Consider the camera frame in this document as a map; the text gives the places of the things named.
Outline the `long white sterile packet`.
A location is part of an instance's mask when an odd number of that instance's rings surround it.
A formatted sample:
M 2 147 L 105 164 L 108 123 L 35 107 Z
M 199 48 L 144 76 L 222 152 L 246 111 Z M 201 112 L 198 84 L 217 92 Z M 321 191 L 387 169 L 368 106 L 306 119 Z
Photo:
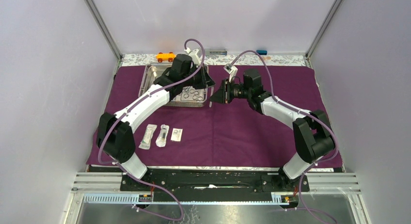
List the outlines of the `long white sterile packet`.
M 157 129 L 157 125 L 148 124 L 143 135 L 143 138 L 139 144 L 140 149 L 148 150 L 151 146 L 151 140 L 153 138 L 154 132 Z

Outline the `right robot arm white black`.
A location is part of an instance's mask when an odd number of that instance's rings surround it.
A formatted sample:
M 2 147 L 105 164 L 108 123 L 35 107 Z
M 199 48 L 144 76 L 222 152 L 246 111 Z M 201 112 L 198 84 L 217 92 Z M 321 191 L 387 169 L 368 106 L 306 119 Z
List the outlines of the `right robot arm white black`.
M 266 91 L 256 69 L 247 69 L 243 81 L 234 81 L 235 66 L 225 66 L 229 77 L 222 80 L 219 89 L 211 96 L 212 102 L 229 104 L 233 99 L 247 100 L 250 108 L 271 117 L 293 131 L 296 153 L 279 170 L 278 185 L 290 191 L 297 185 L 297 178 L 310 170 L 315 163 L 337 149 L 335 134 L 325 112 L 301 109 Z

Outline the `purple cloth wrap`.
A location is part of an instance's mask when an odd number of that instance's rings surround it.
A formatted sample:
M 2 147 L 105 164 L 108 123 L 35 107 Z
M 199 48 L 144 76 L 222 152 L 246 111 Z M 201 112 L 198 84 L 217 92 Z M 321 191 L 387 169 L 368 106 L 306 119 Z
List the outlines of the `purple cloth wrap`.
M 264 89 L 310 111 L 323 110 L 314 70 L 305 66 L 258 66 Z M 293 131 L 252 110 L 244 99 L 200 108 L 161 107 L 134 134 L 142 140 L 146 126 L 168 125 L 182 130 L 179 142 L 136 149 L 147 166 L 281 167 L 295 154 Z

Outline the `small white sterile packet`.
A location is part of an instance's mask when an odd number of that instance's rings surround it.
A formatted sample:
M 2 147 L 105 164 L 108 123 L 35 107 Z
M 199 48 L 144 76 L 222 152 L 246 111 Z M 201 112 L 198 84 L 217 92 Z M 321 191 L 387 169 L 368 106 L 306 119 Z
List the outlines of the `small white sterile packet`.
M 171 141 L 180 142 L 182 138 L 182 131 L 183 129 L 173 128 L 172 134 L 171 134 Z

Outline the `steel scalpel handle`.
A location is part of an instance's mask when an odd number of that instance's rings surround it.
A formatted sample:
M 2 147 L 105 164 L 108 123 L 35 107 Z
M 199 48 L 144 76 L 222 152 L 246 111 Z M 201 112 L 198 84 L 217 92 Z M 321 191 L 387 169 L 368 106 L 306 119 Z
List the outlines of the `steel scalpel handle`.
M 210 92 L 209 92 L 209 97 L 208 97 L 208 103 L 209 103 L 209 108 L 212 107 L 212 100 L 211 97 L 214 95 L 214 86 L 212 86 L 210 88 Z

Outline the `perforated steel instrument tray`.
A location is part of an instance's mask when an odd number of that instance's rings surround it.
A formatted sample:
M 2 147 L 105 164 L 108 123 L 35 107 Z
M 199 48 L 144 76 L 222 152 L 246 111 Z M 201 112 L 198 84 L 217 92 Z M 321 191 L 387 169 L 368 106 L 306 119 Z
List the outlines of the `perforated steel instrument tray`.
M 147 64 L 144 69 L 138 97 L 141 97 L 154 83 L 154 80 L 160 77 L 163 72 L 171 66 L 172 63 Z M 207 89 L 194 89 L 192 86 L 186 86 L 180 94 L 170 100 L 165 106 L 199 108 L 204 106 L 206 99 Z

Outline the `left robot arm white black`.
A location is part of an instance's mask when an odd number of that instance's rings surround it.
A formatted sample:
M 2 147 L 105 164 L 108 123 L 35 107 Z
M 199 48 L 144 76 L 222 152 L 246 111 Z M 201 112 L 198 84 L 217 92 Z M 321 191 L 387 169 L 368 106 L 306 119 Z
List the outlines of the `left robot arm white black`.
M 96 137 L 97 159 L 101 160 L 102 153 L 106 153 L 133 177 L 131 183 L 136 189 L 146 190 L 150 178 L 145 174 L 147 166 L 135 152 L 134 132 L 157 109 L 182 93 L 184 87 L 204 89 L 214 84 L 204 68 L 204 57 L 194 52 L 177 54 L 172 65 L 143 95 L 114 114 L 105 112 L 101 115 Z

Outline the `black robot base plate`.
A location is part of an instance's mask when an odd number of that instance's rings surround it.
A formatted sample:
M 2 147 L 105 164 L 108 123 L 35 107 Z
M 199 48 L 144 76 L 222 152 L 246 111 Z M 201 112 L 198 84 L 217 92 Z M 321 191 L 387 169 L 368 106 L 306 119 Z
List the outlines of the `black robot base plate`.
M 128 175 L 123 175 L 120 185 L 122 192 L 147 192 L 149 195 L 165 193 L 164 187 L 175 197 L 188 194 L 217 193 L 274 193 L 284 198 L 296 198 L 298 192 L 309 192 L 307 177 L 293 181 L 283 181 L 277 173 L 259 171 L 211 171 L 148 169 L 139 183 Z

